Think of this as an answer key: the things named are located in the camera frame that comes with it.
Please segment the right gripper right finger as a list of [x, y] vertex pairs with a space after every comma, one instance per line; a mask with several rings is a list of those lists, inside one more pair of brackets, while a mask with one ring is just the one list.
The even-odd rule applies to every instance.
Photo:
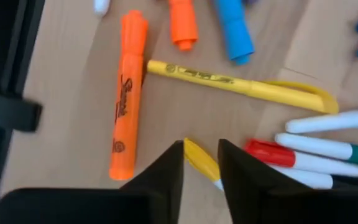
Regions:
[[227, 139], [218, 162], [233, 224], [358, 224], [358, 178], [315, 190], [246, 153]]

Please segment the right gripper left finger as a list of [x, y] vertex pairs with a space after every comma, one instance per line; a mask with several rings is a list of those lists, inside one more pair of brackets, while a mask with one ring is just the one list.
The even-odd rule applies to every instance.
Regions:
[[119, 189], [23, 188], [0, 199], [0, 224], [177, 224], [183, 141]]

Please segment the blue highlighter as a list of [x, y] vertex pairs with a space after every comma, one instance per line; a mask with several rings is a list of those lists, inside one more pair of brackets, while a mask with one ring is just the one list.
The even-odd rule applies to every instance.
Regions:
[[254, 45], [242, 0], [213, 0], [213, 4], [223, 31], [227, 56], [237, 65], [247, 64], [254, 53]]

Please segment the black capped white marker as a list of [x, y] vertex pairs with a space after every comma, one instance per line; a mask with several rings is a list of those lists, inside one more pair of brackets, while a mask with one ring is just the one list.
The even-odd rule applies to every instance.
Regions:
[[358, 129], [358, 110], [293, 119], [285, 124], [285, 130], [295, 134], [352, 128]]
[[305, 170], [270, 165], [271, 168], [313, 189], [338, 189], [358, 187], [358, 178], [335, 177]]

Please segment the yellow capped white marker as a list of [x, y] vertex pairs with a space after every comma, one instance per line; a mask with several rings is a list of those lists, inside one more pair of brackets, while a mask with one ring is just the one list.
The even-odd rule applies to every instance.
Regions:
[[219, 190], [223, 191], [218, 163], [199, 145], [185, 138], [185, 159], [198, 172], [207, 177]]

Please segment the black frame clamp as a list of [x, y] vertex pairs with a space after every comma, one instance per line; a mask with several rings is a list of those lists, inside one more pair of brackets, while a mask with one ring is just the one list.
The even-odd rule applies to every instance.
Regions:
[[35, 132], [42, 105], [0, 93], [0, 127]]

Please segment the green capped white marker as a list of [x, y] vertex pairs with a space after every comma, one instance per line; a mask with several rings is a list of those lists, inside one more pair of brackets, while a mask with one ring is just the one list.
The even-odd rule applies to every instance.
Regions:
[[358, 145], [356, 144], [288, 133], [276, 134], [275, 142], [298, 151], [358, 164]]

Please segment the pink capped thin marker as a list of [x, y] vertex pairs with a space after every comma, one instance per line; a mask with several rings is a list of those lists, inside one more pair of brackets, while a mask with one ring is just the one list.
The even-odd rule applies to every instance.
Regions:
[[93, 9], [96, 15], [105, 16], [109, 11], [111, 0], [93, 0]]

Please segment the yellow pen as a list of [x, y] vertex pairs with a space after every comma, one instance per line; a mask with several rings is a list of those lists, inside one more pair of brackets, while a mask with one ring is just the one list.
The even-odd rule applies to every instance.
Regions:
[[335, 97], [320, 88], [304, 83], [243, 80], [215, 73], [200, 72], [156, 60], [147, 62], [147, 71], [169, 78], [176, 78], [321, 113], [336, 114], [339, 111], [339, 105]]

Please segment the orange highlighter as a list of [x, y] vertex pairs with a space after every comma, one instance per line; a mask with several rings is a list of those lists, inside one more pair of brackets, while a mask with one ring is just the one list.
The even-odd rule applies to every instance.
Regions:
[[182, 51], [192, 49], [198, 40], [196, 15], [192, 0], [168, 0], [172, 42]]
[[134, 176], [147, 28], [148, 22], [138, 10], [131, 10], [122, 17], [109, 166], [109, 176], [114, 180], [127, 180]]

